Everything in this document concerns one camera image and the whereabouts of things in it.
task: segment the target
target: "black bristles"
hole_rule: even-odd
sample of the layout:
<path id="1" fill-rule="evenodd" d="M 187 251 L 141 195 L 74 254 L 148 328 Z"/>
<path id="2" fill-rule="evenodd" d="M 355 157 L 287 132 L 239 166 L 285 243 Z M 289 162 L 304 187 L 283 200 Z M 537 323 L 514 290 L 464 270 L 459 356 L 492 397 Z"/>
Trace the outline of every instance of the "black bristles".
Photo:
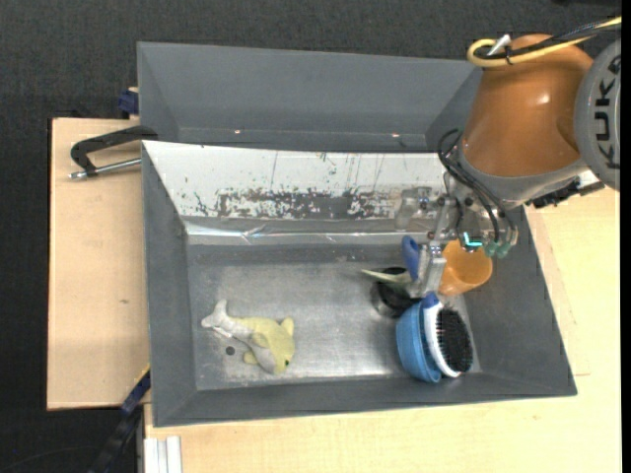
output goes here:
<path id="1" fill-rule="evenodd" d="M 455 372 L 468 372 L 473 364 L 473 348 L 460 314 L 443 308 L 437 317 L 438 343 L 447 366 Z"/>

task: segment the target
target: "wooden board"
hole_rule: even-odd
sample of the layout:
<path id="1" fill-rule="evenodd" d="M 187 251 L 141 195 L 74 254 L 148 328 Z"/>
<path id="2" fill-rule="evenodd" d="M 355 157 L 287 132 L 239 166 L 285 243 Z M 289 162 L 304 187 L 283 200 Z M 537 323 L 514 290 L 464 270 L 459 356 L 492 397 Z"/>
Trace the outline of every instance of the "wooden board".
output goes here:
<path id="1" fill-rule="evenodd" d="M 140 173 L 67 178 L 74 142 L 134 124 L 53 121 L 50 409 L 118 405 L 148 361 Z M 578 396 L 159 429 L 146 405 L 145 435 L 181 436 L 185 473 L 620 471 L 619 193 L 527 213 Z"/>
<path id="2" fill-rule="evenodd" d="M 119 405 L 149 362 L 140 168 L 72 180 L 75 142 L 134 120 L 52 121 L 48 409 Z M 94 154 L 139 156 L 139 144 Z"/>

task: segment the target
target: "orange cup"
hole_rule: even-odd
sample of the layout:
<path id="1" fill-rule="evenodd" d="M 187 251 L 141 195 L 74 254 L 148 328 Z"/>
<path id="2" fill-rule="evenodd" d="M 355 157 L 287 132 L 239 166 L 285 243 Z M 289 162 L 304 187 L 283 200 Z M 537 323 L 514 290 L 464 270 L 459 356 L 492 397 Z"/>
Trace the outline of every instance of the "orange cup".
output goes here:
<path id="1" fill-rule="evenodd" d="M 467 252 L 458 240 L 452 240 L 445 246 L 443 255 L 447 264 L 438 291 L 445 296 L 461 295 L 491 278 L 493 260 L 482 249 Z"/>

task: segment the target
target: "gray carpet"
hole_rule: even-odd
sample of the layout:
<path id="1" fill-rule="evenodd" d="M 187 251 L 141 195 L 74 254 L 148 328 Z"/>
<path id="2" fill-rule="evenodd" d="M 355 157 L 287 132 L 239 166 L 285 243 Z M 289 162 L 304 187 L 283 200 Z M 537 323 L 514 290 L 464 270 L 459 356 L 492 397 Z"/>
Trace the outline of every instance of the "gray carpet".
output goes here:
<path id="1" fill-rule="evenodd" d="M 46 414 L 47 119 L 121 117 L 138 40 L 462 58 L 620 14 L 551 0 L 0 0 L 0 473 L 85 471 L 114 410 Z M 610 41 L 586 45 L 596 55 Z M 133 471 L 128 453 L 122 471 Z"/>

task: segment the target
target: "yellow toy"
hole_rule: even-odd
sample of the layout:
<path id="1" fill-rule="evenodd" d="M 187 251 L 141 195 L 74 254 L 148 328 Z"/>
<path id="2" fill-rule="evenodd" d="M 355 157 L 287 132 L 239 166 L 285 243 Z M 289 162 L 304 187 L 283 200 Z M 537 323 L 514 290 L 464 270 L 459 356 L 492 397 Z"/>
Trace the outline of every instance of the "yellow toy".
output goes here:
<path id="1" fill-rule="evenodd" d="M 266 317 L 230 317 L 227 304 L 226 300 L 217 302 L 213 312 L 202 319 L 202 327 L 245 343 L 250 348 L 244 354 L 246 363 L 282 373 L 294 357 L 294 320 L 286 317 L 278 323 Z"/>

